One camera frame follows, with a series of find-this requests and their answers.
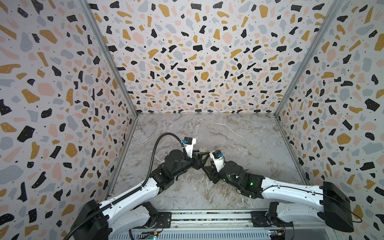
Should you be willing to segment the white remote control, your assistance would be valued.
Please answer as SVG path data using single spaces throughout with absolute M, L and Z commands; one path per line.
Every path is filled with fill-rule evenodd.
M 207 146 L 203 146 L 199 149 L 198 154 L 202 157 L 203 167 L 211 167 L 212 159 L 210 157 L 210 151 Z

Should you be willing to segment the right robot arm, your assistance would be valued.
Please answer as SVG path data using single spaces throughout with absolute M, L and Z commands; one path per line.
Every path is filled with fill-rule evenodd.
M 323 222 L 339 232 L 354 231 L 350 199 L 331 182 L 320 186 L 284 183 L 248 173 L 233 161 L 209 164 L 203 171 L 214 184 L 222 180 L 244 197 L 269 200 L 267 219 L 273 225 Z

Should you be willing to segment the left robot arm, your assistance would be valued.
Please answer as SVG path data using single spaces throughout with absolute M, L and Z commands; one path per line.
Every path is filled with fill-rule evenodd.
M 100 203 L 86 203 L 65 239 L 108 240 L 136 227 L 157 225 L 158 210 L 149 200 L 171 187 L 190 168 L 201 169 L 208 159 L 206 147 L 188 150 L 186 155 L 181 150 L 172 150 L 152 170 L 148 180 Z

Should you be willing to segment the right electronics board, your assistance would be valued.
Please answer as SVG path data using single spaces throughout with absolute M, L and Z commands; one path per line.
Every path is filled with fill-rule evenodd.
M 286 231 L 285 231 L 285 229 L 269 230 L 269 237 L 271 240 L 285 240 L 286 239 Z

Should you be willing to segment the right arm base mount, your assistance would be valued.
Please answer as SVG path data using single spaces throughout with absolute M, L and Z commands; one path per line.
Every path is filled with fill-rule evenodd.
M 269 227 L 292 227 L 293 223 L 285 223 L 277 218 L 277 215 L 269 214 L 268 211 L 251 211 L 251 222 L 254 228 Z

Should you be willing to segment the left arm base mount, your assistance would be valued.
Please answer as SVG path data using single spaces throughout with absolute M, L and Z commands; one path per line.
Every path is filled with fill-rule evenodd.
M 158 228 L 169 229 L 171 227 L 172 212 L 158 212 L 154 216 L 151 216 L 149 220 L 138 227 L 135 227 L 134 230 L 138 229 L 154 229 Z

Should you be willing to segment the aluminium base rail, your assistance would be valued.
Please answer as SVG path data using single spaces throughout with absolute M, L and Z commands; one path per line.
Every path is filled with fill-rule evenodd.
M 169 229 L 132 229 L 115 240 L 139 240 L 143 232 L 159 231 L 158 240 L 270 240 L 269 230 L 285 229 L 286 240 L 340 240 L 335 230 L 322 223 L 293 222 L 292 227 L 254 228 L 251 211 L 266 210 L 164 210 L 172 212 Z

